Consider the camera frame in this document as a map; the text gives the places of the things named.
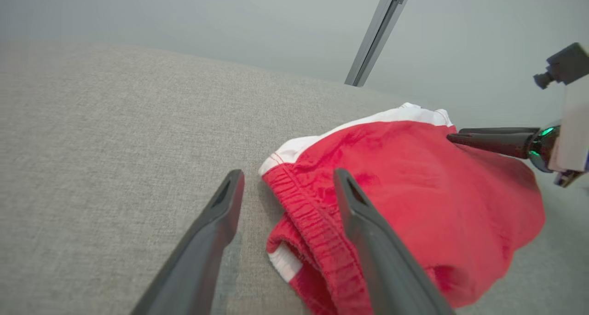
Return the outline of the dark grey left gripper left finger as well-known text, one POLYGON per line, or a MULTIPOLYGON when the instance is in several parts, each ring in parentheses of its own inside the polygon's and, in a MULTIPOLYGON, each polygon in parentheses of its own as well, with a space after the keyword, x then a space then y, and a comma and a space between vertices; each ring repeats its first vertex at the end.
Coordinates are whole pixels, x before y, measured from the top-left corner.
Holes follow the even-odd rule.
POLYGON ((245 177, 231 170, 187 229, 131 311, 133 315, 208 315, 219 265, 237 232, 245 177))

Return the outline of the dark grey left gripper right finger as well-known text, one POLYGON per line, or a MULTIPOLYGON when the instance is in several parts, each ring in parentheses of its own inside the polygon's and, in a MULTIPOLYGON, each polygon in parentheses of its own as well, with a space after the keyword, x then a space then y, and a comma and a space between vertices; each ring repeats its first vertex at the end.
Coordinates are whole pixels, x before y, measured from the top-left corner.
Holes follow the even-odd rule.
POLYGON ((337 169, 333 181, 343 229, 357 250, 374 314, 454 314, 353 176, 337 169))

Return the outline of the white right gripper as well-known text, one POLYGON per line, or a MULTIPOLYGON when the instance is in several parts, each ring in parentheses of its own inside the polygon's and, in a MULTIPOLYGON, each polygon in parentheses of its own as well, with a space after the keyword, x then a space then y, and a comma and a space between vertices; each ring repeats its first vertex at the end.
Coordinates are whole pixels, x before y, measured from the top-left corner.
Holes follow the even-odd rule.
POLYGON ((459 133, 449 134, 446 138, 454 144, 482 151, 517 159, 529 158, 537 169, 549 174, 556 173, 556 185, 568 187, 588 172, 588 76, 565 86, 560 120, 540 130, 462 128, 459 133))

